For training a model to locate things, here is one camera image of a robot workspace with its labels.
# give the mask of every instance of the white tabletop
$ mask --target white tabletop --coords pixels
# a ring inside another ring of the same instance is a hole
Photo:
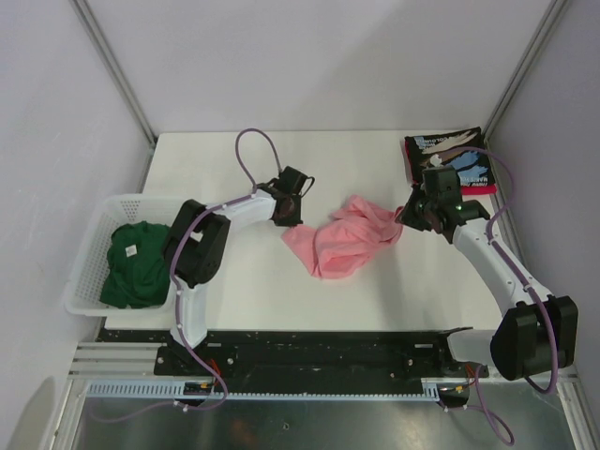
[[[302,219],[319,227],[358,194],[394,210],[410,194],[400,142],[423,131],[269,132],[283,166],[316,183]],[[168,133],[158,140],[144,193],[201,203],[250,190],[233,152],[236,133]],[[241,152],[257,182],[277,174],[267,142],[242,138]],[[478,200],[492,212],[488,196]],[[272,222],[230,235],[208,288],[209,329],[428,330],[473,326],[496,329],[501,315],[475,270],[443,237],[405,228],[397,244],[352,277],[319,280],[281,241]],[[148,318],[109,318],[111,329],[167,329],[173,311]]]

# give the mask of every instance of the white plastic basket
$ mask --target white plastic basket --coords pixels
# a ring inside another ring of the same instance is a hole
[[[146,220],[171,226],[185,201],[174,197],[128,194],[110,197],[99,205],[85,232],[63,294],[67,310],[73,314],[109,317],[143,316],[167,309],[174,300],[173,283],[165,303],[159,307],[120,309],[100,303],[102,286],[109,275],[106,253],[111,247],[111,235],[121,225]]]

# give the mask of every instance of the white wall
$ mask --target white wall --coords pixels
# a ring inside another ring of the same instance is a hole
[[[158,132],[491,115],[549,0],[90,0]]]
[[[95,324],[59,301],[89,214],[147,153],[67,0],[2,2],[0,83],[0,448],[23,414],[29,450]]]
[[[579,306],[576,364],[600,423],[600,2],[573,1],[491,143],[517,179],[526,260]]]

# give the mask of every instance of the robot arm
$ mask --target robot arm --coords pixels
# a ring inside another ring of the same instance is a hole
[[[175,275],[183,281],[182,330],[192,348],[200,344],[207,334],[207,283],[217,274],[221,265],[229,233],[237,233],[253,223],[266,220],[273,220],[277,226],[285,227],[302,223],[300,214],[304,194],[301,190],[308,179],[296,169],[286,167],[278,178],[259,184],[256,192],[248,195],[246,200],[223,207],[218,214],[210,213],[194,229],[195,233],[201,233],[202,236],[197,240],[192,234],[175,267]],[[208,208],[210,206],[194,200],[182,205],[162,247],[167,266],[171,266],[175,250],[191,223]],[[171,335],[183,345],[174,322]]]
[[[448,337],[457,361],[495,366],[507,380],[542,373],[551,368],[548,330],[538,306],[528,295],[533,289],[544,302],[558,350],[559,367],[573,364],[578,309],[569,297],[556,298],[539,283],[503,242],[500,233],[491,242],[486,233],[489,214],[478,201],[462,200],[460,181],[451,167],[423,171],[424,183],[412,195],[397,218],[419,231],[442,234],[471,262],[485,281],[502,313],[499,328],[460,330]],[[506,255],[503,259],[496,249]],[[528,280],[523,283],[515,270]]]

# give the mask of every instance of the pink towel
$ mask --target pink towel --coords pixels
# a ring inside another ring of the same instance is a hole
[[[333,222],[319,230],[298,225],[281,237],[312,276],[349,277],[379,250],[396,243],[402,225],[394,219],[401,209],[394,213],[352,195],[348,204],[332,215]]]

